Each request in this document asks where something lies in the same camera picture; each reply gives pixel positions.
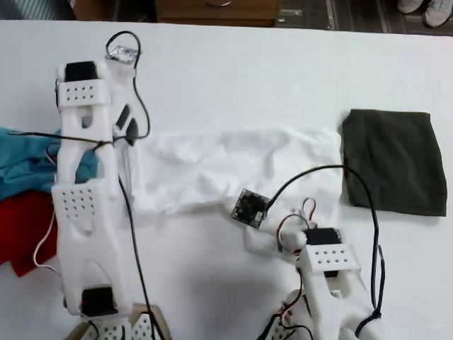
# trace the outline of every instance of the red wire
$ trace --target red wire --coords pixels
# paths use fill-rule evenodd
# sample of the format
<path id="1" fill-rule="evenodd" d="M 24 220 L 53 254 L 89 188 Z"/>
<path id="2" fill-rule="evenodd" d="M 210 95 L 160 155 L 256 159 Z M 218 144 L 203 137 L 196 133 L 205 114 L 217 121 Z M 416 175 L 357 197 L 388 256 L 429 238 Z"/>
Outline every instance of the red wire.
<path id="1" fill-rule="evenodd" d="M 299 214 L 289 214 L 288 216 L 286 216 L 282 222 L 280 222 L 280 224 L 278 225 L 278 228 L 277 228 L 277 233 L 276 233 L 276 237 L 277 237 L 277 245 L 278 245 L 278 250 L 279 251 L 282 251 L 282 242 L 280 241 L 280 231 L 283 227 L 283 225 L 285 224 L 286 220 L 290 217 L 293 217 L 293 216 L 298 216 L 300 217 L 302 220 L 304 220 L 304 216 L 302 215 L 299 215 Z"/>
<path id="2" fill-rule="evenodd" d="M 309 213 L 309 221 L 311 221 L 311 219 L 313 218 L 314 211 L 316 209 L 316 200 L 314 198 L 312 198 L 312 197 L 305 198 L 304 202 L 302 202 L 302 211 L 304 211 L 305 203 L 308 200 L 312 200 L 313 201 L 313 207 L 311 208 L 310 213 Z"/>
<path id="3" fill-rule="evenodd" d="M 289 303 L 288 305 L 286 305 L 286 307 L 285 307 L 285 308 L 283 309 L 283 311 L 280 313 L 280 321 L 282 322 L 283 327 L 285 327 L 285 325 L 283 324 L 284 318 L 285 318 L 285 314 L 286 314 L 287 312 L 289 312 L 289 310 L 290 310 L 291 308 L 294 307 L 294 305 L 297 303 L 297 301 L 299 301 L 300 297 L 302 296 L 302 273 L 301 273 L 301 271 L 300 271 L 299 269 L 297 269 L 297 273 L 298 273 L 299 276 L 300 276 L 300 289 L 299 289 L 299 292 L 297 293 L 296 298 L 295 298 L 293 301 L 291 301 L 291 303 Z"/>

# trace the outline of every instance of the red cloth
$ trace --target red cloth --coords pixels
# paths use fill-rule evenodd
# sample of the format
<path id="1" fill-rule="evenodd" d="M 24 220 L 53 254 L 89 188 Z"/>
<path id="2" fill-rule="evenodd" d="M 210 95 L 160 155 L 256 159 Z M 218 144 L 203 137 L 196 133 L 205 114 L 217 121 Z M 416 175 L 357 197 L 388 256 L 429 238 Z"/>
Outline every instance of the red cloth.
<path id="1" fill-rule="evenodd" d="M 0 264 L 11 261 L 17 276 L 35 268 L 33 252 L 52 219 L 52 196 L 26 191 L 0 202 Z M 57 219 L 37 255 L 38 263 L 57 253 Z"/>

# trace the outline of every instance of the towel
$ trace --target towel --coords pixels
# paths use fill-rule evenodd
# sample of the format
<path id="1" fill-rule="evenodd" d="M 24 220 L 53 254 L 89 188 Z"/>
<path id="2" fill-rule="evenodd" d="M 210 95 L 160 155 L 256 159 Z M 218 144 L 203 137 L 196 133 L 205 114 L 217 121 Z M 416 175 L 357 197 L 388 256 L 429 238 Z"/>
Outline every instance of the towel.
<path id="1" fill-rule="evenodd" d="M 343 154 L 369 186 L 376 209 L 447 214 L 447 182 L 428 113 L 351 110 L 343 121 Z M 360 182 L 345 178 L 350 203 L 369 207 Z"/>
<path id="2" fill-rule="evenodd" d="M 0 200 L 27 190 L 49 193 L 57 167 L 46 157 L 48 145 L 58 139 L 8 135 L 10 130 L 0 127 Z M 58 145 L 50 148 L 56 155 Z M 76 173 L 76 182 L 83 183 L 96 176 L 98 162 L 93 152 L 86 152 Z"/>

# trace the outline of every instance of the wooden cabinet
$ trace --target wooden cabinet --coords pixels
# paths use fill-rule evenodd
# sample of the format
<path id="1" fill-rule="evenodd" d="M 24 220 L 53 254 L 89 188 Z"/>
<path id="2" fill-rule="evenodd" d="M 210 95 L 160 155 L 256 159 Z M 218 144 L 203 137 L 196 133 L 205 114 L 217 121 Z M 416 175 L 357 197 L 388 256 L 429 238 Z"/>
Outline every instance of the wooden cabinet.
<path id="1" fill-rule="evenodd" d="M 156 0 L 159 22 L 274 26 L 280 0 Z"/>

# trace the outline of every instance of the fabric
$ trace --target fabric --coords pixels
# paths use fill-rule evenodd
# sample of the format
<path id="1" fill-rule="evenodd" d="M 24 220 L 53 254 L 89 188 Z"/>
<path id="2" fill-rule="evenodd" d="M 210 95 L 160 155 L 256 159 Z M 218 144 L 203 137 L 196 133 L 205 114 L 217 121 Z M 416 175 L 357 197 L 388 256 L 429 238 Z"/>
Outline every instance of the fabric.
<path id="1" fill-rule="evenodd" d="M 447 214 L 447 182 L 429 114 L 351 110 L 343 121 L 343 154 L 363 176 L 376 209 Z M 345 177 L 350 203 L 369 207 L 360 182 Z"/>
<path id="2" fill-rule="evenodd" d="M 57 167 L 45 156 L 45 149 L 59 140 L 48 137 L 8 135 L 0 127 L 0 201 L 26 190 L 50 192 Z M 58 146 L 50 148 L 56 154 Z M 76 173 L 77 183 L 96 175 L 97 159 L 86 152 Z"/>
<path id="3" fill-rule="evenodd" d="M 27 191 L 0 202 L 0 264 L 11 261 L 20 277 L 35 268 L 33 252 L 52 219 L 52 196 Z M 37 255 L 39 263 L 57 252 L 57 219 Z"/>
<path id="4" fill-rule="evenodd" d="M 328 130 L 154 134 L 130 152 L 134 210 L 143 214 L 234 203 L 243 188 L 270 197 L 303 170 L 341 163 L 340 136 Z M 299 207 L 319 192 L 338 200 L 341 183 L 341 171 L 320 171 L 293 183 L 279 201 Z"/>

